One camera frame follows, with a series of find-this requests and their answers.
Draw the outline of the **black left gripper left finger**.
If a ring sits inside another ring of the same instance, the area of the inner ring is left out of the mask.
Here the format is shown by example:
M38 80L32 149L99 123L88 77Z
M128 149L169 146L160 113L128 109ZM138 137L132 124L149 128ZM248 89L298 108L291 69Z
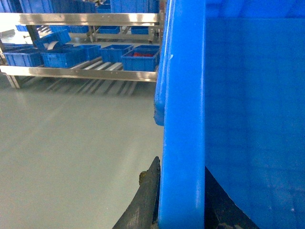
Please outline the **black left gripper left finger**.
M114 229L157 229L160 195L160 159L139 174L139 188Z

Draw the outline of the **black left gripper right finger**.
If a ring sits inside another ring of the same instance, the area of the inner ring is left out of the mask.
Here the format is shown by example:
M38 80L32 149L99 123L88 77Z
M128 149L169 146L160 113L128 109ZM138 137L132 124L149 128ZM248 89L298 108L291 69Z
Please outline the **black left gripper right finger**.
M204 227L206 229L257 229L258 226L232 201L205 168Z

